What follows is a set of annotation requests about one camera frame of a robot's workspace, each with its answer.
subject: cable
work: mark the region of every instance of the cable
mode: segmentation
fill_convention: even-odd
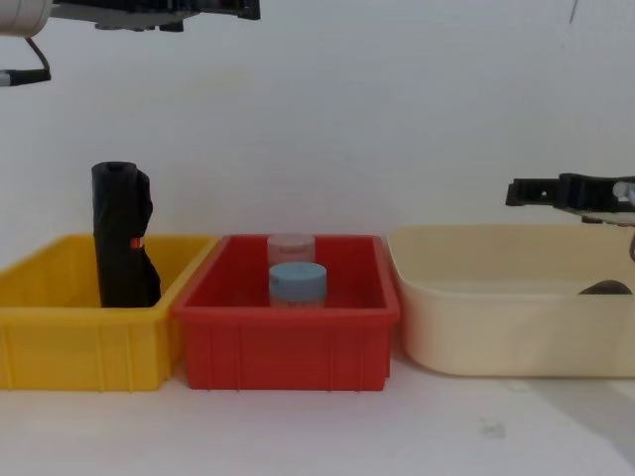
[[[51,65],[42,50],[38,48],[33,38],[26,38],[27,44],[38,56],[42,63],[42,69],[3,69],[0,70],[0,87],[22,86],[24,84],[35,84],[51,80]]]
[[[36,45],[36,42],[33,41],[33,38],[26,38],[25,40],[31,47],[31,50],[35,52],[35,54],[38,56],[38,58],[42,62],[42,66],[44,67],[44,69],[46,71],[50,71],[51,65],[49,64],[49,60],[47,59],[47,57],[45,57],[44,53],[42,53],[42,50],[40,50],[40,48]]]
[[[573,0],[573,8],[571,8],[571,16],[569,17],[569,24],[573,23],[573,19],[575,18],[575,11],[577,10],[577,2],[578,0]]]

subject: blue lid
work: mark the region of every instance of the blue lid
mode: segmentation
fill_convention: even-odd
[[[282,263],[269,270],[269,295],[285,302],[326,298],[326,268],[316,263]]]

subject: cream plastic tub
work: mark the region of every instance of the cream plastic tub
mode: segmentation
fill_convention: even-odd
[[[406,352],[454,375],[635,377],[635,297],[577,295],[603,280],[635,292],[633,233],[607,225],[393,231]]]

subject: dark object in tub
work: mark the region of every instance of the dark object in tub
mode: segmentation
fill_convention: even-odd
[[[633,292],[624,283],[619,281],[600,281],[596,285],[585,289],[581,295],[632,295]]]
[[[148,176],[126,162],[97,164],[92,204],[102,307],[152,307],[161,280],[143,246],[153,211]]]

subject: pink lid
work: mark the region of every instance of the pink lid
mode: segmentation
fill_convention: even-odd
[[[297,261],[313,262],[316,259],[316,238],[312,235],[271,235],[267,240],[269,264]]]

